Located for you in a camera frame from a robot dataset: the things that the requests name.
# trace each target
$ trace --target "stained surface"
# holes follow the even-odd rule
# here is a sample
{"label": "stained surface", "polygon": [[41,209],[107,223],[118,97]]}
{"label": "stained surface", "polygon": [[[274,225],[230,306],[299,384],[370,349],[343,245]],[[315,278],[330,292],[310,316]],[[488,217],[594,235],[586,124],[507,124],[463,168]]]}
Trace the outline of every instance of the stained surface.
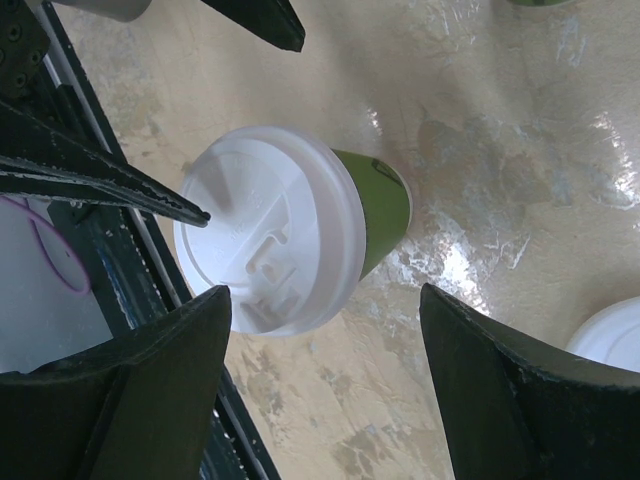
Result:
{"label": "stained surface", "polygon": [[308,130],[407,178],[409,234],[343,313],[296,338],[234,336],[227,365],[283,478],[451,479],[423,282],[555,346],[640,295],[640,10],[294,8],[300,55],[197,0],[154,0],[129,25],[59,11],[129,160],[173,189],[211,142],[252,124]]}

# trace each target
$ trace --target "cable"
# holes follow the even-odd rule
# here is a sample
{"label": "cable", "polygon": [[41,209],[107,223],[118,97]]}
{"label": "cable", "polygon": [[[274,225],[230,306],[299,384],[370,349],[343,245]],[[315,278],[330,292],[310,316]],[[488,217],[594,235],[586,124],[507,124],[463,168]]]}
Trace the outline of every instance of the cable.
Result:
{"label": "cable", "polygon": [[[29,203],[26,200],[24,204],[21,204],[20,202],[16,202],[11,198],[0,197],[0,201],[20,210],[29,218],[31,232],[33,233],[33,236],[36,239],[36,243],[38,244],[38,248],[40,252],[42,253],[44,259],[46,260],[47,265],[49,265],[49,268],[51,268],[53,273],[56,275],[56,277],[60,279],[60,281],[64,284],[64,286],[67,287],[67,289],[70,292],[75,293],[77,295],[86,295],[87,293],[89,293],[91,291],[91,280],[89,279],[89,273],[87,272],[87,269],[82,264],[82,261],[80,260],[80,257],[78,257],[78,254],[73,250],[71,245],[69,245],[69,242],[67,242],[67,240],[62,236],[62,234],[56,229],[56,227],[51,225],[51,223],[49,223],[42,215],[31,210],[29,208]],[[83,276],[84,284],[82,288],[76,288],[73,285],[71,285],[67,281],[67,279],[62,276],[62,274],[60,273],[60,270],[58,270],[58,268],[53,264],[53,261],[51,260],[51,257],[49,256],[49,253],[47,252],[47,249],[45,248],[44,243],[42,242],[42,237],[40,236],[40,232],[38,232],[38,227],[36,224],[43,227],[45,230],[48,230],[58,240],[60,240],[69,257],[71,257],[71,259],[76,263],[76,265],[78,265]]]}

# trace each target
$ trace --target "purple cable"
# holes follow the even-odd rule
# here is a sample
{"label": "purple cable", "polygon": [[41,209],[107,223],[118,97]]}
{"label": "purple cable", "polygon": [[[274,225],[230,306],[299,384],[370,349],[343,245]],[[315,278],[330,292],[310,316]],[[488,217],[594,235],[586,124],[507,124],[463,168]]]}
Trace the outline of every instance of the purple cable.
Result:
{"label": "purple cable", "polygon": [[[62,236],[62,234],[56,229],[56,227],[51,225],[44,217],[42,217],[41,215],[31,210],[29,208],[29,203],[26,200],[24,204],[21,204],[19,202],[16,202],[15,200],[12,200],[11,198],[0,197],[0,201],[6,203],[7,205],[11,205],[14,208],[17,208],[29,218],[31,231],[33,232],[33,236],[36,238],[36,242],[38,244],[40,251],[42,252],[42,256],[46,260],[47,265],[49,265],[53,273],[55,273],[56,277],[60,279],[60,281],[64,284],[64,286],[67,287],[67,289],[70,292],[73,292],[78,295],[86,295],[87,293],[89,293],[91,291],[91,280],[89,279],[89,273],[87,272],[87,269],[84,268],[84,265],[82,264],[80,257],[78,257],[78,254],[73,250],[73,248],[71,248],[71,245],[69,245],[69,242],[67,242],[67,240]],[[73,285],[71,285],[67,281],[67,279],[62,276],[62,274],[57,269],[57,267],[53,264],[53,262],[51,261],[51,257],[49,256],[49,253],[47,252],[47,249],[44,246],[44,243],[42,243],[42,237],[40,236],[40,232],[38,232],[38,227],[36,226],[36,224],[40,225],[41,227],[44,227],[46,230],[49,230],[49,232],[51,232],[58,240],[60,240],[60,242],[62,242],[62,245],[64,246],[66,252],[69,254],[71,259],[74,262],[76,262],[76,264],[80,268],[80,271],[82,273],[83,280],[84,280],[83,282],[84,285],[82,286],[82,288],[78,289]]]}

